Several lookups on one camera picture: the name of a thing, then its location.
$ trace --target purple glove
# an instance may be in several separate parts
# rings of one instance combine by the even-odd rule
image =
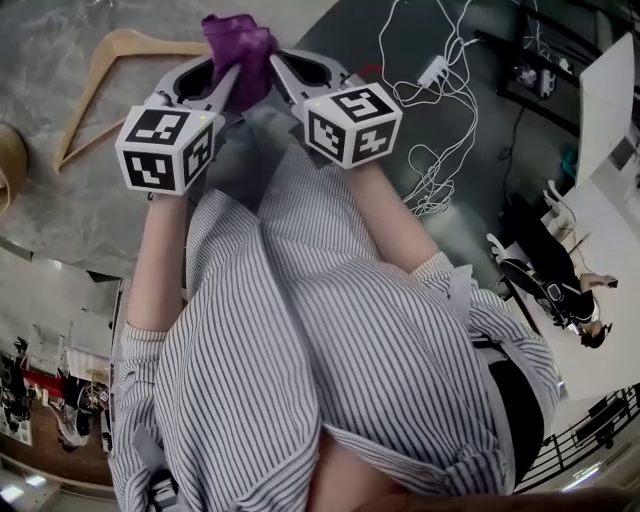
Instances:
[[[211,47],[214,84],[231,66],[242,65],[227,110],[244,112],[269,94],[273,81],[269,56],[278,43],[268,28],[258,27],[248,14],[230,18],[212,14],[202,20],[202,30]]]

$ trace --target fiducial marker cube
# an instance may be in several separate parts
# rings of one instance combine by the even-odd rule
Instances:
[[[401,120],[380,84],[354,87],[305,101],[305,142],[349,169],[391,153]]]
[[[213,112],[133,107],[116,141],[127,187],[183,195],[211,162],[223,126]]]

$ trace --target woven basket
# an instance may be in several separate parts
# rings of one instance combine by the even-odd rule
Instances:
[[[13,203],[27,175],[27,149],[9,125],[0,124],[0,214]]]

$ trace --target wooden hanger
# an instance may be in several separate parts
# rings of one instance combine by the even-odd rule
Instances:
[[[153,37],[145,36],[140,32],[129,29],[118,29],[107,34],[93,52],[87,85],[84,88],[80,102],[73,116],[71,116],[71,121],[69,121],[69,125],[64,132],[58,150],[53,158],[53,168],[55,171],[59,173],[66,162],[124,123],[124,119],[121,119],[94,139],[67,154],[67,150],[71,145],[71,141],[78,130],[78,126],[80,126],[91,100],[95,96],[107,72],[119,57],[132,55],[206,55],[210,53],[210,51],[209,45],[206,43],[162,41],[161,39],[154,39]]]

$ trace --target striped shirt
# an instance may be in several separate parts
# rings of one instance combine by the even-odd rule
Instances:
[[[255,215],[204,196],[186,264],[173,328],[122,335],[110,465],[123,510],[147,503],[140,424],[193,510],[303,511],[320,429],[414,493],[511,492],[481,334],[521,356],[550,425],[544,342],[475,282],[465,325],[442,253],[411,275],[381,262],[341,170],[299,146]]]

